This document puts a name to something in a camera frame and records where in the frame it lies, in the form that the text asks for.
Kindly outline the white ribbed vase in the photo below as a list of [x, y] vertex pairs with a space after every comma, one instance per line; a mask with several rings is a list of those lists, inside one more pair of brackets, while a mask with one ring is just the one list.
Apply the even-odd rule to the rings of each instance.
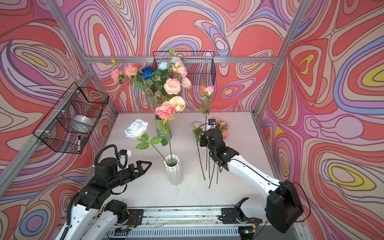
[[170, 183], [178, 186], [183, 182], [183, 171], [180, 159], [175, 155], [168, 155], [165, 158], [164, 164]]

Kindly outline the white rose flower stem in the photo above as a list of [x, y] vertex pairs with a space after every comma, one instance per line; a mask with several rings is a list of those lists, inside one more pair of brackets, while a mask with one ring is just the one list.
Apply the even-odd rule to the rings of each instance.
[[141, 119], [137, 119], [133, 123], [131, 123], [131, 125], [125, 130], [126, 137], [140, 142], [136, 146], [136, 149], [138, 150], [146, 150], [149, 147], [154, 148], [156, 152], [165, 161], [165, 163], [168, 163], [166, 157], [157, 148], [157, 145], [159, 144], [167, 145], [168, 141], [160, 137], [150, 138], [147, 134], [148, 126], [148, 122], [145, 122]]

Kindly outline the teal cylindrical vase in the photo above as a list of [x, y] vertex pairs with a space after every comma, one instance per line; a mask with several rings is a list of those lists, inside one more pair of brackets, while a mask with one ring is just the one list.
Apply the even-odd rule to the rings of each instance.
[[169, 122], [165, 122], [161, 120], [158, 115], [155, 115], [155, 123], [158, 137], [170, 140], [172, 138], [172, 132]]

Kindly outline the red rose flower stem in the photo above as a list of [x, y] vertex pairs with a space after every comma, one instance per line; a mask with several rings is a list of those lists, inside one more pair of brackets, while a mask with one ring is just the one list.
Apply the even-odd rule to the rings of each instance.
[[[173, 113], [174, 113], [174, 110], [172, 107], [160, 106], [156, 109], [156, 115], [158, 115], [160, 119], [165, 122], [169, 122], [171, 120]], [[162, 140], [162, 145], [163, 146], [168, 145], [170, 149], [170, 155], [173, 154], [171, 139]]]

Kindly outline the small pink rose stem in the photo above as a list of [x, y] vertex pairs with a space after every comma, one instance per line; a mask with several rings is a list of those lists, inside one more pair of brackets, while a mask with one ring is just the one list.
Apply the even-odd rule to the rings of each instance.
[[208, 128], [208, 117], [211, 113], [211, 102], [214, 96], [214, 88], [213, 87], [207, 87], [204, 89], [205, 97], [203, 99], [200, 99], [202, 107], [198, 110], [201, 114], [205, 117], [205, 124], [204, 124], [204, 130], [207, 130]]

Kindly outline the peach rose flower stem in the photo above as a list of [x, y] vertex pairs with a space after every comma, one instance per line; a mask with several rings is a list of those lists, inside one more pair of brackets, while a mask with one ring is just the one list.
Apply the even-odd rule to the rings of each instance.
[[186, 107], [186, 102], [182, 97], [175, 96], [171, 98], [169, 101], [163, 102], [162, 106], [172, 107], [174, 112], [180, 113], [184, 111]]

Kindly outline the pink peach rose stem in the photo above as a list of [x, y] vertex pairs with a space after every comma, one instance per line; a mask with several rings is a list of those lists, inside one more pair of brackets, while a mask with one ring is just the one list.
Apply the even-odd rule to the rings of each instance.
[[183, 89], [189, 89], [192, 86], [192, 83], [188, 78], [187, 67], [184, 65], [184, 63], [182, 69], [179, 70], [179, 72], [182, 74], [182, 78], [180, 80], [168, 79], [163, 85], [165, 93], [170, 96], [180, 95]]

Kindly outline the blue rose flower stem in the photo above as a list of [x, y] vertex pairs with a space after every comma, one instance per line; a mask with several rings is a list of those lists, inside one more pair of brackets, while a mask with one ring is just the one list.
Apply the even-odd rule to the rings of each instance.
[[150, 106], [152, 110], [156, 110], [157, 104], [157, 86], [154, 80], [154, 70], [151, 66], [147, 66], [143, 68], [140, 72], [140, 77], [142, 78], [142, 90], [144, 91], [146, 97], [150, 102]]

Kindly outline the pink carnation flower stem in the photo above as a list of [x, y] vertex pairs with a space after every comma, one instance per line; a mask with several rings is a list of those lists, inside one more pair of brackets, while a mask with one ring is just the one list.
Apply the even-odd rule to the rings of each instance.
[[114, 83], [122, 85], [123, 83], [128, 82], [132, 84], [136, 89], [141, 90], [144, 93], [144, 91], [142, 90], [142, 78], [140, 77], [141, 70], [139, 70], [138, 67], [136, 67], [135, 65], [128, 65], [127, 67], [120, 68], [118, 66], [118, 61], [112, 59], [111, 62], [112, 65], [116, 67], [111, 72], [111, 78]]

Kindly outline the white pale-blue flower stem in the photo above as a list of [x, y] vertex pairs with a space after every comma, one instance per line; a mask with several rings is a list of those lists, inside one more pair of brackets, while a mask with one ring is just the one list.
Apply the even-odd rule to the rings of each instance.
[[182, 69], [183, 62], [176, 56], [174, 48], [168, 50], [169, 57], [167, 60], [160, 60], [160, 63], [157, 65], [158, 70], [161, 71], [160, 80], [164, 85], [168, 79], [177, 79], [182, 78], [182, 74], [179, 70]]

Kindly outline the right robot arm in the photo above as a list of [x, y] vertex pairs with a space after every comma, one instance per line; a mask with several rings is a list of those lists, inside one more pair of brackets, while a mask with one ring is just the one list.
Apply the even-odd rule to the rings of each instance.
[[277, 231], [286, 233], [304, 213], [294, 184], [270, 177], [248, 163], [237, 151], [226, 146], [219, 129], [205, 131], [200, 145], [207, 147], [212, 160], [253, 187], [264, 198], [262, 204], [244, 197], [234, 207], [234, 216], [222, 213], [223, 223], [251, 219], [268, 221]]

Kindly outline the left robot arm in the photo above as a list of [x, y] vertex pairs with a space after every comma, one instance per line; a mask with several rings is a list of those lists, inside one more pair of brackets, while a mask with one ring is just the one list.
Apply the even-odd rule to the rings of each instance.
[[152, 162], [137, 161], [118, 170], [116, 158], [106, 158], [95, 165], [90, 182], [70, 200], [66, 224], [57, 240], [101, 240], [116, 224], [123, 225], [129, 219], [127, 204], [119, 200], [105, 201], [116, 195], [113, 189], [144, 175]]

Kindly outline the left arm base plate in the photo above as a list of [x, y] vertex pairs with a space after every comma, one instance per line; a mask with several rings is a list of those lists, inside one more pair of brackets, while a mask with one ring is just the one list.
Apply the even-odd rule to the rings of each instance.
[[117, 226], [126, 226], [126, 228], [137, 227], [142, 224], [144, 209], [128, 209], [117, 213]]

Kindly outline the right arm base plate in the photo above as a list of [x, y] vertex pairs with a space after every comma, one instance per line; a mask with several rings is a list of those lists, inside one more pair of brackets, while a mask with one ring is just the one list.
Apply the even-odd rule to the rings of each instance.
[[256, 226], [263, 222], [261, 219], [246, 217], [240, 208], [235, 207], [222, 208], [218, 220], [223, 224], [254, 224]]

